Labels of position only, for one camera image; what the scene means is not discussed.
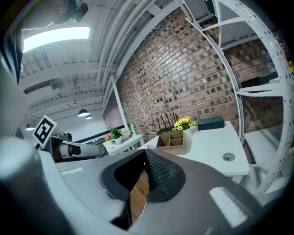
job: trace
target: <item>green bottle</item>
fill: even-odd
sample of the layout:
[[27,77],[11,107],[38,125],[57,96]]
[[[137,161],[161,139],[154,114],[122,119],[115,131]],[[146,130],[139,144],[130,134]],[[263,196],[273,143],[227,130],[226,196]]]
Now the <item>green bottle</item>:
[[130,128],[132,129],[133,135],[136,136],[136,131],[135,131],[135,127],[133,124],[130,124]]

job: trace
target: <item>white desk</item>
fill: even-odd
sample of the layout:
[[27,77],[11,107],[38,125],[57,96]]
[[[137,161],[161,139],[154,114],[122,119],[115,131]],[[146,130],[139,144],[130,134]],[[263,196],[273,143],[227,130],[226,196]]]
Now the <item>white desk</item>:
[[[146,149],[148,145],[156,146],[158,136],[144,144],[139,149]],[[239,137],[230,121],[225,127],[213,130],[198,131],[192,127],[192,137],[186,140],[185,155],[181,157],[207,164],[233,180],[240,183],[243,175],[249,173],[249,165],[245,151]],[[225,153],[233,153],[235,159],[231,162],[223,160]]]
[[126,149],[130,150],[130,147],[132,147],[135,143],[138,143],[138,142],[141,143],[141,146],[144,145],[142,134],[132,136],[129,139],[127,139],[125,142],[121,143],[120,145],[117,145],[115,142],[113,142],[113,144],[111,144],[111,145],[108,145],[108,144],[106,144],[106,142],[104,142],[103,145],[106,148],[109,155],[114,155],[114,154],[118,154]]

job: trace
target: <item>dark green box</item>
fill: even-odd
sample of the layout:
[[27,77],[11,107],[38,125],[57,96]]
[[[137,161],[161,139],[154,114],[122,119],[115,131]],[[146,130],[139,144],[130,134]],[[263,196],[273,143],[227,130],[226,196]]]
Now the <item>dark green box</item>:
[[198,122],[198,130],[210,130],[224,128],[224,119],[222,116],[211,117],[207,119],[200,119]]

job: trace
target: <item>wooden organizer box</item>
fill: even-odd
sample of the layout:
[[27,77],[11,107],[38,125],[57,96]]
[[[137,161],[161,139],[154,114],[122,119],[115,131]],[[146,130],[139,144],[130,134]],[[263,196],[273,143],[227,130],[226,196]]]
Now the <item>wooden organizer box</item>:
[[186,154],[186,140],[182,130],[163,132],[159,135],[156,150],[168,152],[174,155]]

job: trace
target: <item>brick wall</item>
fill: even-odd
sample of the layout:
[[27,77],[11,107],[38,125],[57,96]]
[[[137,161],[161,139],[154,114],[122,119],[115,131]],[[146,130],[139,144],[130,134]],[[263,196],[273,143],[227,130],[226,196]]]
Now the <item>brick wall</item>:
[[[215,23],[204,22],[203,27]],[[217,40],[218,29],[209,30]],[[264,46],[255,40],[224,51],[238,84],[267,71]],[[232,84],[212,46],[181,10],[167,16],[142,42],[117,82],[128,123],[135,125],[144,141],[156,136],[157,117],[199,119],[222,116],[238,132],[238,110]],[[275,125],[283,120],[281,99],[245,98],[245,132]],[[121,122],[114,94],[104,112],[107,127]]]

